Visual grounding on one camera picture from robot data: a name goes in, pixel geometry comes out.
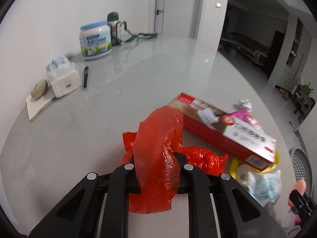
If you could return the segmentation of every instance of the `doorway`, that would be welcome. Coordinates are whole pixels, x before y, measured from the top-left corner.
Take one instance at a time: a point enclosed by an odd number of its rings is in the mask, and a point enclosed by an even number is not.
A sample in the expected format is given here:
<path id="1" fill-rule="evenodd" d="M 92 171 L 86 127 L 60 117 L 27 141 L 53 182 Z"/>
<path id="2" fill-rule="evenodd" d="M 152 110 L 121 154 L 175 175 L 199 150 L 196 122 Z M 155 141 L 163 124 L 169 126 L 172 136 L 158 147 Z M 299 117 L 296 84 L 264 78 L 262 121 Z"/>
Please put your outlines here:
<path id="1" fill-rule="evenodd" d="M 155 32 L 194 38 L 198 7 L 199 0 L 156 0 Z"/>

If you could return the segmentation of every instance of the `cabinet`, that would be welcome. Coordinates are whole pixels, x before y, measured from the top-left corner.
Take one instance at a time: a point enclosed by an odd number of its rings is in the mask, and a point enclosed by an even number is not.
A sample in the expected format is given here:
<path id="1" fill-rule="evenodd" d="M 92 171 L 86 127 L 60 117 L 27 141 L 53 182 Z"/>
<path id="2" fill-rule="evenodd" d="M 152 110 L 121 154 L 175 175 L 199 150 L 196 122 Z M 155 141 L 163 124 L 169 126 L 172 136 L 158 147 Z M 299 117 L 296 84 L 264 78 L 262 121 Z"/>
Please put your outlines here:
<path id="1" fill-rule="evenodd" d="M 298 84 L 300 75 L 305 67 L 311 42 L 312 37 L 309 31 L 302 22 L 298 20 L 296 34 L 291 49 L 296 56 L 290 53 L 284 70 L 277 82 L 278 86 L 289 92 L 293 91 L 294 87 Z"/>
<path id="2" fill-rule="evenodd" d="M 283 73 L 276 85 L 282 87 L 283 89 L 289 92 L 292 92 L 297 83 L 296 79 L 294 78 L 294 75 L 295 74 L 291 74 L 283 70 Z"/>

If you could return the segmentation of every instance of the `paper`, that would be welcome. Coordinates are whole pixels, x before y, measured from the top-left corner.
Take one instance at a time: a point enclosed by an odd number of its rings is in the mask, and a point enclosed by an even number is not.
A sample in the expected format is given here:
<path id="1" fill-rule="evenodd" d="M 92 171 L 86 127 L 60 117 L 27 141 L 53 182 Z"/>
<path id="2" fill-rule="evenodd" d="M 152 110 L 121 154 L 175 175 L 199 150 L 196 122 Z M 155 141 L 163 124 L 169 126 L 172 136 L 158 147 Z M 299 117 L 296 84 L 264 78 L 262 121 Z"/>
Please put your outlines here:
<path id="1" fill-rule="evenodd" d="M 32 121 L 48 104 L 55 98 L 52 88 L 49 86 L 44 96 L 35 100 L 29 95 L 26 98 L 26 107 L 28 109 L 29 120 Z"/>

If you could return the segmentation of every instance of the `pink stool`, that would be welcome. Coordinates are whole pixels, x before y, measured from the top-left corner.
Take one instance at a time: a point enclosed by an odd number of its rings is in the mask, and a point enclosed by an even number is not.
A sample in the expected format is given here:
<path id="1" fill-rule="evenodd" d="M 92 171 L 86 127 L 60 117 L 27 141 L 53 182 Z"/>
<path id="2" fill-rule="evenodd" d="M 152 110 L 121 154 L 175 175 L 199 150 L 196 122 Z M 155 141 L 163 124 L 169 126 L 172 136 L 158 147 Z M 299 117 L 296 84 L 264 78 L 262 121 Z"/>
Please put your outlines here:
<path id="1" fill-rule="evenodd" d="M 219 52 L 221 52 L 223 50 L 223 45 L 218 45 L 218 50 L 217 51 L 219 51 Z"/>

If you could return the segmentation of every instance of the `red box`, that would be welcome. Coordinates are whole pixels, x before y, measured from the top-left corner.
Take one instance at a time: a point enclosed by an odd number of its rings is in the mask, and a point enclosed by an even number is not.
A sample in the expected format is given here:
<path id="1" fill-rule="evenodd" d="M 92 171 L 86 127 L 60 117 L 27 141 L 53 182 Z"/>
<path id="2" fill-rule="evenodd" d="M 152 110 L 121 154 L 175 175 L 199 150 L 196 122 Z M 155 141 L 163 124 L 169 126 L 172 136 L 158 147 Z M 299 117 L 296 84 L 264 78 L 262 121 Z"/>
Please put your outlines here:
<path id="1" fill-rule="evenodd" d="M 276 140 L 221 109 L 181 93 L 169 104 L 184 116 L 184 128 L 240 161 L 264 170 L 275 161 Z"/>

